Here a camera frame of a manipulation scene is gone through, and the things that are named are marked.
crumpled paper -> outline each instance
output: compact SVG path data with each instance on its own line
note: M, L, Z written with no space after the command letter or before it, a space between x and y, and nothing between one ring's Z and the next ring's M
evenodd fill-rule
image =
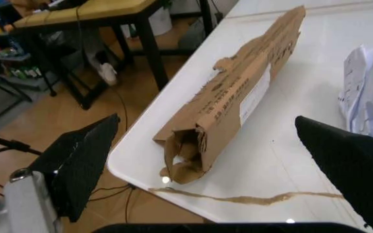
M373 137L373 49L360 46L346 58L338 100L346 129Z

white paper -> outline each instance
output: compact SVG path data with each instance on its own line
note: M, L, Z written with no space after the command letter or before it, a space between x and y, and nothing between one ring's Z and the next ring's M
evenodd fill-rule
M261 76L257 84L247 94L247 96L240 103L240 123L241 126L245 123L254 109L260 103L264 94L270 86L270 64L267 65L266 70Z

cardboard box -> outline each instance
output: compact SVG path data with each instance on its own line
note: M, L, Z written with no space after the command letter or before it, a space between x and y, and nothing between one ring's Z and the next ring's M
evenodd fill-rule
M166 168L161 176L183 184L211 168L292 54L304 17L303 6L286 12L264 35L214 65L220 73L154 137L165 142ZM177 155L183 161L173 164Z

tiled floor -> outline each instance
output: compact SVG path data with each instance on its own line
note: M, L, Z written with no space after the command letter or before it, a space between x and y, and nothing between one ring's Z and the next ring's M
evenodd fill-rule
M187 57L164 57L163 60L168 76L172 77ZM96 81L98 78L96 74L89 71L84 72L82 77L87 81ZM114 139L115 144L124 134L126 121L122 104L115 92L118 91L126 103L129 126L158 94L144 57L137 57L135 65L127 67L120 77L122 78L121 85L106 90L88 111L81 109L69 92L60 85L58 96L54 98L46 96L41 99L34 107L0 130L0 137L19 140L32 145L36 150L43 151L60 134L82 128L117 112L121 123ZM0 183L7 182L14 170L26 167L34 159L34 155L18 151L0 153ZM125 184L124 181L112 176L105 168L98 187L114 187L123 184ZM94 197L111 193L113 191L102 191ZM109 199L88 203L76 223L69 223L68 219L63 219L65 232L90 232L104 225L123 223L128 193L129 191L126 191ZM203 221L197 215L138 189L133 192L128 209L131 223L198 223Z

white table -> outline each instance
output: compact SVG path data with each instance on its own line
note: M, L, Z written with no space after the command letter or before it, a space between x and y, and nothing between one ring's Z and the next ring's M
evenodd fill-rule
M300 5L304 5L306 9L314 9L357 3L373 3L373 0L239 0L225 17L279 13Z
M259 36L278 15L223 20L145 110L108 158L117 177L144 190L170 186L212 197L269 198L286 192L339 193L297 137L298 115L343 128L337 96L343 60L364 43L373 46L373 5L309 10L293 55L212 169L189 184L163 184L163 148L153 136L207 82L214 63ZM363 229L342 199L296 196L270 206L221 202L180 194L156 195L215 222L338 222Z

